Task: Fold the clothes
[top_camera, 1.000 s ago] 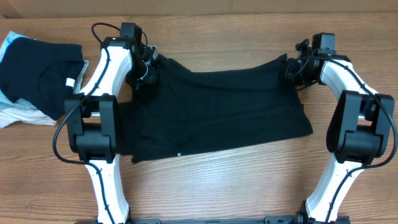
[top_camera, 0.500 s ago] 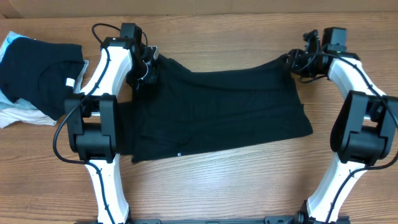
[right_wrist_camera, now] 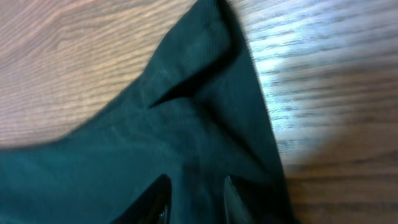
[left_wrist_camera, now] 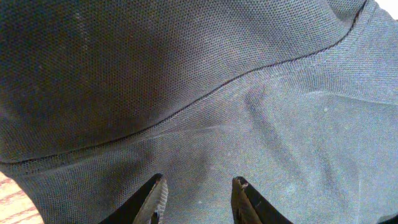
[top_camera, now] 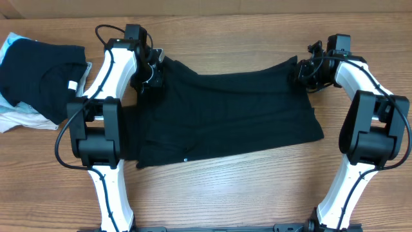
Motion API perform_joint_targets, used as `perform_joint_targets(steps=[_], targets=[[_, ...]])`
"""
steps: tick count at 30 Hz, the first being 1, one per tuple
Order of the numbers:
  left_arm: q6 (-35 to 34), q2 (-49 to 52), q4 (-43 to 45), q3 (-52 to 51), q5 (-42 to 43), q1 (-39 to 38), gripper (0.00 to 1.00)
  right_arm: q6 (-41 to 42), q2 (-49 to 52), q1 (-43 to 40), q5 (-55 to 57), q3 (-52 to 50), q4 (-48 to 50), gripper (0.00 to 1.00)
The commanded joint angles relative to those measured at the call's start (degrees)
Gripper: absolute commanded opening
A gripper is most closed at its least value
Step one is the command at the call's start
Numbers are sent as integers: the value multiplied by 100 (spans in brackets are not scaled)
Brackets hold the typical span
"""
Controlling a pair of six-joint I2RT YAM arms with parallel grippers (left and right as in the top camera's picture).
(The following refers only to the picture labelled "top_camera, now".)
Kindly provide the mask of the black t-shirt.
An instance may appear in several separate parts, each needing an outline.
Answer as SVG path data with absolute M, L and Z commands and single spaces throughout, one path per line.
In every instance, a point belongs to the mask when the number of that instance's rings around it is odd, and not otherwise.
M 290 81 L 296 64 L 200 75 L 165 58 L 164 87 L 124 108 L 127 160 L 146 168 L 321 140 L 306 90 Z

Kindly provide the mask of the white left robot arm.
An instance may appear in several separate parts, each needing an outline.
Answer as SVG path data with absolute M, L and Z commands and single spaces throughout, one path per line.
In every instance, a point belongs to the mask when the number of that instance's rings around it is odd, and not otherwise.
M 67 105 L 71 148 L 94 183 L 101 213 L 99 231 L 136 231 L 127 198 L 124 163 L 127 126 L 121 100 L 127 86 L 141 95 L 164 88 L 164 51 L 139 24 L 127 24 L 121 39 L 104 42 L 104 62 L 93 84 Z

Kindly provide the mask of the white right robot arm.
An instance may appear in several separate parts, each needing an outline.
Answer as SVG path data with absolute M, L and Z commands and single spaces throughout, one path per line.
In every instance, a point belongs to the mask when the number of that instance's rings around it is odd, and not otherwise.
M 362 231 L 350 217 L 373 176 L 403 164 L 411 153 L 407 147 L 397 157 L 404 135 L 411 135 L 407 119 L 409 100 L 385 89 L 369 71 L 366 60 L 351 50 L 351 37 L 335 34 L 327 46 L 321 41 L 308 46 L 311 58 L 299 61 L 292 82 L 315 93 L 329 86 L 342 88 L 351 105 L 339 135 L 342 160 L 323 201 L 304 224 L 292 224 L 296 231 Z

